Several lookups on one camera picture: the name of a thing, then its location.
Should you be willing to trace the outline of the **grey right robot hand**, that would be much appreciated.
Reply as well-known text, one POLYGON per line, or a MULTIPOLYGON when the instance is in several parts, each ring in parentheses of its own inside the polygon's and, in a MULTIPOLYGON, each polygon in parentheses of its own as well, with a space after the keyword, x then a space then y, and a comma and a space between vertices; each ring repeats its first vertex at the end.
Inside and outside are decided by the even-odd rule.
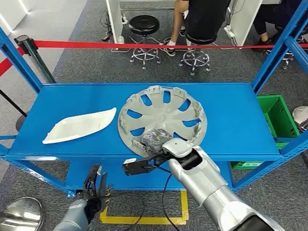
POLYGON ((141 144, 143 144, 148 152, 159 153, 162 150, 162 146, 165 143, 172 138, 172 135, 164 129, 152 129, 146 132, 141 138, 141 144))

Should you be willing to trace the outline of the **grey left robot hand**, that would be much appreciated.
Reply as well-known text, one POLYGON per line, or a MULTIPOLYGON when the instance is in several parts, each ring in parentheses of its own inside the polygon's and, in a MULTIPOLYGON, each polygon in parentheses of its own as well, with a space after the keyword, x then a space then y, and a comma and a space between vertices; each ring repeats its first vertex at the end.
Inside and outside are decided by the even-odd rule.
POLYGON ((87 194, 87 205, 85 213, 90 224, 96 214, 103 212, 106 207, 106 200, 109 194, 109 188, 106 185, 107 173, 103 173, 98 189, 96 188, 97 174, 89 174, 84 182, 84 192, 87 194))

